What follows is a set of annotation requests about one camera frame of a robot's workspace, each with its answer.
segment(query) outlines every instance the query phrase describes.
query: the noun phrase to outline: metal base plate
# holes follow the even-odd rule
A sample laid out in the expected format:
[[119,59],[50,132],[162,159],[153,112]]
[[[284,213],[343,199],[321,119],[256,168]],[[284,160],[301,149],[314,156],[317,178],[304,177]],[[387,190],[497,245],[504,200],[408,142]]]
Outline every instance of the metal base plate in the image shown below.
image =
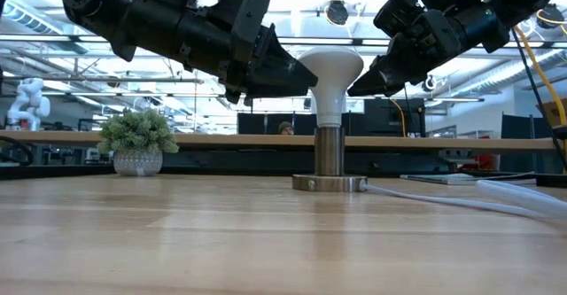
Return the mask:
[[361,175],[294,175],[291,186],[294,190],[311,192],[364,192],[361,183],[367,181],[367,177]]

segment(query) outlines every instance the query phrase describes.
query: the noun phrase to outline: cylindrical metal stand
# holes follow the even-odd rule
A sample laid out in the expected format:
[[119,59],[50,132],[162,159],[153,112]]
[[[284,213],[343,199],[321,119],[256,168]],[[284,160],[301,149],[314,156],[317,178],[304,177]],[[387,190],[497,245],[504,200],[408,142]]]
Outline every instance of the cylindrical metal stand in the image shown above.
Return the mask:
[[315,174],[294,175],[294,190],[360,192],[366,176],[345,175],[345,130],[323,127],[315,130]]
[[345,130],[315,130],[315,175],[341,176],[345,173]]

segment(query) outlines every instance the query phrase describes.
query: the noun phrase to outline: green plant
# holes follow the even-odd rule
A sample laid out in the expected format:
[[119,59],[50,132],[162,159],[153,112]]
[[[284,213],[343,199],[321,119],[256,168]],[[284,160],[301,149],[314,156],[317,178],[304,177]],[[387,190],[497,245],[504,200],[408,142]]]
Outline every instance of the green plant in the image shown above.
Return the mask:
[[113,116],[101,125],[98,144],[102,153],[109,151],[163,151],[176,153],[175,136],[167,126],[165,117],[153,110],[143,113],[125,111],[122,116]]

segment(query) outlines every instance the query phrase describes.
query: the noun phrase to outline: white humanoid robot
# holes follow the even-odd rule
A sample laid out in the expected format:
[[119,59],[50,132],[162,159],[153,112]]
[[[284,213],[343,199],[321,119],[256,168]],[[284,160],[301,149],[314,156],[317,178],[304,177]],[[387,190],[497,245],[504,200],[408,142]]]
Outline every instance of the white humanoid robot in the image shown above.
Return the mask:
[[29,130],[37,131],[41,118],[50,114],[50,100],[42,95],[43,79],[27,78],[18,86],[16,101],[8,111],[6,129],[20,130],[19,122],[27,120]]

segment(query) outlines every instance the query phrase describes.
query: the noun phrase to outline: desk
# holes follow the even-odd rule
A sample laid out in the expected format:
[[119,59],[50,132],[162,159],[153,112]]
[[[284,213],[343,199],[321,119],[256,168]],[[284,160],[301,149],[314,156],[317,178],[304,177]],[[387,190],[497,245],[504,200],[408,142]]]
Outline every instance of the desk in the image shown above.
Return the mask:
[[[94,146],[100,142],[98,132],[68,131],[0,131],[0,136],[9,136],[26,143],[65,144]],[[175,134],[181,147],[292,147],[313,146],[312,136],[266,136],[266,135],[199,135]],[[551,139],[442,139],[348,136],[348,148],[362,149],[404,149],[404,150],[445,150],[467,149],[491,153],[510,151],[552,151]]]
[[[469,187],[372,180],[477,198]],[[117,175],[0,184],[2,294],[565,294],[564,223],[290,178]],[[541,189],[559,198],[567,190]]]

